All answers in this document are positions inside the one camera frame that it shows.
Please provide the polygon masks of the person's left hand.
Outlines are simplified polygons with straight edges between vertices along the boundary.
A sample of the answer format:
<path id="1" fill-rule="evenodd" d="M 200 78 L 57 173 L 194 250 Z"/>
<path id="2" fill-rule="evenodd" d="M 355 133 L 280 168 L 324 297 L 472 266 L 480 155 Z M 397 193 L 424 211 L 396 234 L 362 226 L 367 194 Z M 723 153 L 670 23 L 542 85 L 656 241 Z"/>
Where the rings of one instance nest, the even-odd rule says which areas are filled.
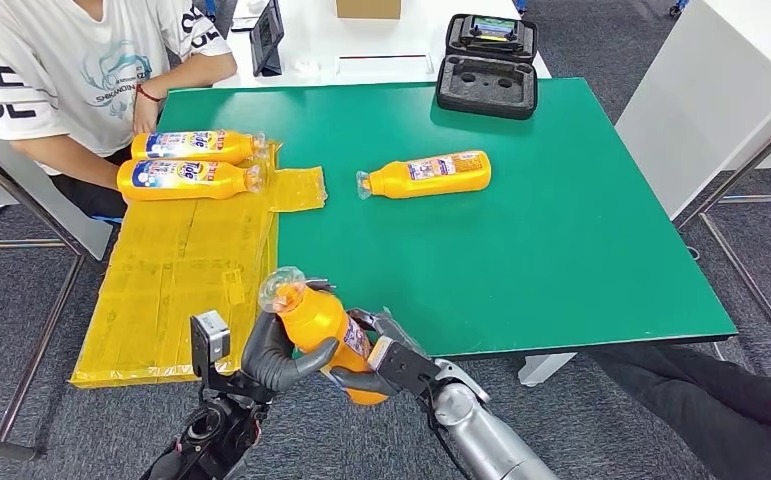
<path id="1" fill-rule="evenodd" d="M 156 130 L 161 102 L 151 100 L 142 93 L 137 93 L 133 109 L 133 133 L 153 133 Z"/>

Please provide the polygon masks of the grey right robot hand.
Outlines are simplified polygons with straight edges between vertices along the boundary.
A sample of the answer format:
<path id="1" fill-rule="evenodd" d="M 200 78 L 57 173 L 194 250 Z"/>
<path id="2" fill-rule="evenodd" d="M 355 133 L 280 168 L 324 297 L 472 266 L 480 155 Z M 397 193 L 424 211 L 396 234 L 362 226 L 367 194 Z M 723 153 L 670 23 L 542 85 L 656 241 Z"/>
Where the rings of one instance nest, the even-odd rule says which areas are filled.
<path id="1" fill-rule="evenodd" d="M 352 308 L 347 311 L 350 318 L 355 320 L 366 330 L 373 330 L 379 336 L 386 336 L 411 348 L 413 351 L 428 357 L 418 342 L 409 336 L 405 329 L 394 320 L 391 312 L 385 309 L 381 312 L 368 312 L 360 308 Z M 385 379 L 376 372 L 353 372 L 344 367 L 333 367 L 331 376 L 345 390 L 358 390 L 375 392 L 385 396 L 395 396 L 401 392 L 401 387 Z"/>

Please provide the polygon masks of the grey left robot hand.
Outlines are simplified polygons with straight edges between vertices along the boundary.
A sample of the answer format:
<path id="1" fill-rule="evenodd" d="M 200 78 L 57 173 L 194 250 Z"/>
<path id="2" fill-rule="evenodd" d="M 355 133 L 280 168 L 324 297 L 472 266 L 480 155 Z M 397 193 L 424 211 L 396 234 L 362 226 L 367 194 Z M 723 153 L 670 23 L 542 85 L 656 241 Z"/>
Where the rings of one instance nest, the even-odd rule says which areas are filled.
<path id="1" fill-rule="evenodd" d="M 273 392 L 282 392 L 330 363 L 339 341 L 327 337 L 311 352 L 293 358 L 295 348 L 275 313 L 260 311 L 245 344 L 241 371 Z"/>

